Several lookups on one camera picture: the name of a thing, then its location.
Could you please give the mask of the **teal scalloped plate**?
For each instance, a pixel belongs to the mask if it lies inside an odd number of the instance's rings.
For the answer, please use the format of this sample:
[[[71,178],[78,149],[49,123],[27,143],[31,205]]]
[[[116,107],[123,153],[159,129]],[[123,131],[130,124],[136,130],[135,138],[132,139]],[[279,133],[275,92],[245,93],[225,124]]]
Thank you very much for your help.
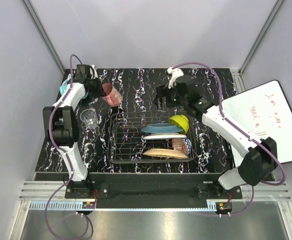
[[[172,123],[153,123],[141,128],[142,132],[149,134],[179,133],[183,128]]]

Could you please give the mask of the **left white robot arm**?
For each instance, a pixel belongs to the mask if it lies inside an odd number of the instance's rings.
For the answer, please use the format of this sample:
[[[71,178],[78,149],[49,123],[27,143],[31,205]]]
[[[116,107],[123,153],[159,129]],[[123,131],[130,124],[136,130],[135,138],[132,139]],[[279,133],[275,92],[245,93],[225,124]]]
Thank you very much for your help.
[[[74,113],[80,101],[87,96],[99,98],[105,94],[94,65],[79,64],[65,92],[52,105],[43,108],[45,137],[62,156],[70,180],[79,182],[76,192],[83,198],[93,194],[93,185],[86,180],[88,170],[79,152],[79,126]]]

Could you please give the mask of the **clear glass cup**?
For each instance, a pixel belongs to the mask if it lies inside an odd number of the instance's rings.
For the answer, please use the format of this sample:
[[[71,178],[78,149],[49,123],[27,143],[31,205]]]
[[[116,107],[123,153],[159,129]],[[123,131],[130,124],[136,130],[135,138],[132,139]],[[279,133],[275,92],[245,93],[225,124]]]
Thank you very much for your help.
[[[96,110],[94,108],[89,108],[80,114],[80,120],[89,128],[95,129],[98,126],[98,118]]]

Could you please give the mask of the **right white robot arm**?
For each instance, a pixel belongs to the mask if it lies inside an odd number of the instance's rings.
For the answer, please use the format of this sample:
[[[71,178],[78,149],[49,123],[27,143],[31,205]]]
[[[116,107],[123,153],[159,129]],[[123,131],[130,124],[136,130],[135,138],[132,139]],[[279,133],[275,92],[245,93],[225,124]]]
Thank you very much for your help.
[[[197,91],[192,77],[173,77],[168,84],[158,86],[153,103],[157,108],[163,105],[183,107],[189,116],[220,134],[240,153],[241,164],[224,172],[213,185],[216,197],[226,197],[236,186],[255,186],[277,168],[275,140],[271,137],[257,139],[256,135],[239,130],[235,121],[227,118],[215,101]]]

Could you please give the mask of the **yellow-green bowl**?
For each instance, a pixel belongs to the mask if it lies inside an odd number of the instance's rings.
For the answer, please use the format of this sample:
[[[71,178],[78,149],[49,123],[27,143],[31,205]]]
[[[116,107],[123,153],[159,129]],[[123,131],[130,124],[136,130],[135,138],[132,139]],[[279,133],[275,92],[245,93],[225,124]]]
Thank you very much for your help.
[[[174,115],[169,118],[169,122],[182,128],[182,131],[180,132],[182,134],[186,134],[189,130],[189,120],[185,115]]]

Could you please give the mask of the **red patterned bowl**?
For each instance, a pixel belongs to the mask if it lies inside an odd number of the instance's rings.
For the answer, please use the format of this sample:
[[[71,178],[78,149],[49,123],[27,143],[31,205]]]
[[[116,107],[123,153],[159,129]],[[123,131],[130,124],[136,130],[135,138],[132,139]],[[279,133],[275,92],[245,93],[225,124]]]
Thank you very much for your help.
[[[179,151],[185,155],[190,155],[192,144],[187,138],[173,138],[172,147],[175,151]]]

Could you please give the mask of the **wire dish rack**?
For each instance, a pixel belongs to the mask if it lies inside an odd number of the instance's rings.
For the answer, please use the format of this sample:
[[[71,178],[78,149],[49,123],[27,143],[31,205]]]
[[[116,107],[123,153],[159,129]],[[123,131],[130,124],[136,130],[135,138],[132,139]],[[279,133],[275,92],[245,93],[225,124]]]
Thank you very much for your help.
[[[107,154],[114,164],[189,162],[197,157],[195,127],[184,111],[117,113]]]

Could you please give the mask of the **orange floral plate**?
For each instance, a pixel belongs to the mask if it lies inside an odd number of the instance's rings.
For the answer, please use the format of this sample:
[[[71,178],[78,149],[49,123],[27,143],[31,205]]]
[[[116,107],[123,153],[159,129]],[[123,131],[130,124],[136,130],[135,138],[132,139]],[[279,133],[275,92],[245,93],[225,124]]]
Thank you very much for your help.
[[[173,149],[164,149],[164,148],[152,148],[143,152],[143,155],[150,157],[160,157],[160,158],[175,158],[175,159],[187,159],[188,156],[183,154],[180,151]]]

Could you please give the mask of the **white watermelon pattern plate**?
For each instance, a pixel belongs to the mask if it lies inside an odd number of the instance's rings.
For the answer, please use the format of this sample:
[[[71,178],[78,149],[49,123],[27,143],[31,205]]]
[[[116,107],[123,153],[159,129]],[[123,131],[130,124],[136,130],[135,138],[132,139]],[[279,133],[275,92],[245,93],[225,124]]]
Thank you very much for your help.
[[[169,139],[184,139],[186,135],[180,133],[153,133],[142,137],[143,140],[169,140]]]

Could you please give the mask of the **pink cup brown lid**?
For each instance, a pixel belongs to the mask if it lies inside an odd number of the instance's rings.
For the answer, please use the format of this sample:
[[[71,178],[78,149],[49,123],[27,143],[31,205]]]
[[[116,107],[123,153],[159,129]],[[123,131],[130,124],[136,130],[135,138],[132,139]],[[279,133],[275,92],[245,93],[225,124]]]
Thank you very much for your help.
[[[101,97],[109,106],[117,107],[122,102],[122,96],[110,83],[102,84],[104,95]]]

